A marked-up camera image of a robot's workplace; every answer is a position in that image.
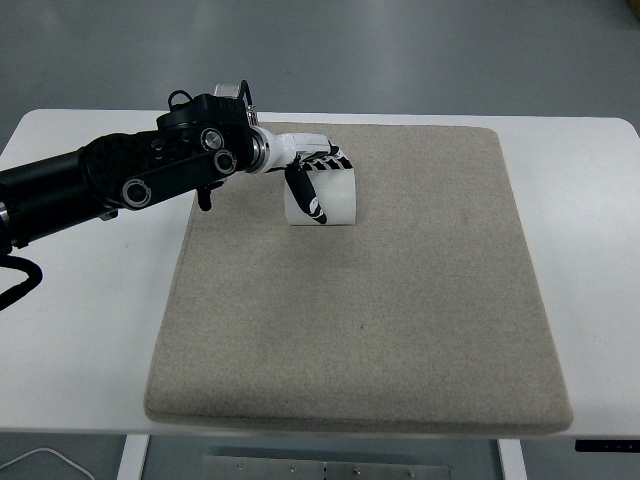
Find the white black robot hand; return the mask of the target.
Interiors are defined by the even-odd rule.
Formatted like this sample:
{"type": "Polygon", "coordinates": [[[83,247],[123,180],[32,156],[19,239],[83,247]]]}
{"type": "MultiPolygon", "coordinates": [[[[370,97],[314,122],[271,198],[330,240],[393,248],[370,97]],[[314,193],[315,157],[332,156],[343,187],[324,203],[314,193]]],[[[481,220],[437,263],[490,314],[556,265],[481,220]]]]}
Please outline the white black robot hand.
{"type": "Polygon", "coordinates": [[[275,135],[255,127],[253,143],[253,172],[284,173],[284,212],[289,224],[356,222],[354,167],[326,136],[300,132],[275,135]]]}

